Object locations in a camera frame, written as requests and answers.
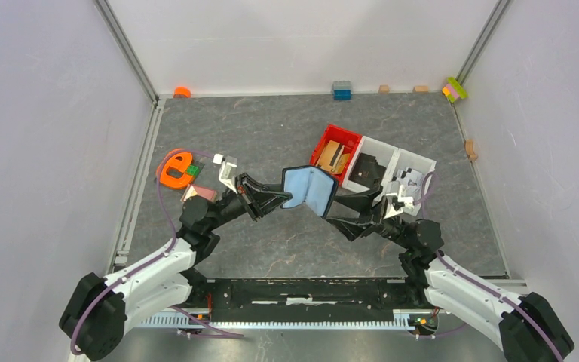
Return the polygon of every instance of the white wall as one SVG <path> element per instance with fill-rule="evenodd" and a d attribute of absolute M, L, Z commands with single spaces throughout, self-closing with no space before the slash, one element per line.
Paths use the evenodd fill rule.
<path fill-rule="evenodd" d="M 0 361 L 62 361 L 103 272 L 150 104 L 92 1 L 0 1 Z"/>
<path fill-rule="evenodd" d="M 160 94 L 440 89 L 495 0 L 111 0 Z"/>
<path fill-rule="evenodd" d="M 579 361 L 579 1 L 514 2 L 465 84 L 510 267 L 568 328 Z"/>

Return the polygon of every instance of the brown cardboard box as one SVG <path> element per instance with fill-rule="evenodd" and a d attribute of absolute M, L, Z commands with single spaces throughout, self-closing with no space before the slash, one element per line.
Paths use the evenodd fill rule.
<path fill-rule="evenodd" d="M 349 154 L 343 155 L 343 150 L 342 144 L 329 141 L 320 153 L 316 167 L 334 175 L 342 173 L 349 159 Z"/>

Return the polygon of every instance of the curved wooden block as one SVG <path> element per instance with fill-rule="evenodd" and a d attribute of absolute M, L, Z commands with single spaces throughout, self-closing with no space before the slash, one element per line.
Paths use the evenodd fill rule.
<path fill-rule="evenodd" d="M 478 155 L 473 151 L 473 140 L 465 141 L 465 152 L 467 152 L 467 158 L 474 162 L 478 159 Z"/>

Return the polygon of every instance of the marbled gray surface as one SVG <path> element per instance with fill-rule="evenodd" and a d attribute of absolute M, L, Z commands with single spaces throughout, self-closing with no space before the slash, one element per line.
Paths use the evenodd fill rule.
<path fill-rule="evenodd" d="M 328 95 L 168 100 L 129 262 L 170 238 L 153 175 L 171 149 L 231 155 L 238 159 L 239 173 L 279 183 L 282 168 L 309 162 L 330 122 L 436 160 L 439 184 L 426 209 L 430 219 L 441 223 L 443 249 L 479 275 L 505 273 L 455 114 L 444 96 L 434 93 L 357 94 L 344 102 Z M 218 167 L 206 160 L 196 183 L 223 190 L 217 175 Z M 181 194 L 163 191 L 178 227 Z M 333 208 L 330 215 L 345 211 L 341 209 Z M 305 205 L 276 210 L 259 222 L 242 216 L 216 234 L 221 243 L 198 266 L 209 278 L 404 276 L 397 258 L 400 247 L 377 235 L 350 243 Z"/>

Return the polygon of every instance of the blue block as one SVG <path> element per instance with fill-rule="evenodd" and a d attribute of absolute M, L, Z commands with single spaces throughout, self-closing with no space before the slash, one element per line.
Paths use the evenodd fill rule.
<path fill-rule="evenodd" d="M 334 100 L 350 100 L 351 90 L 334 90 Z"/>

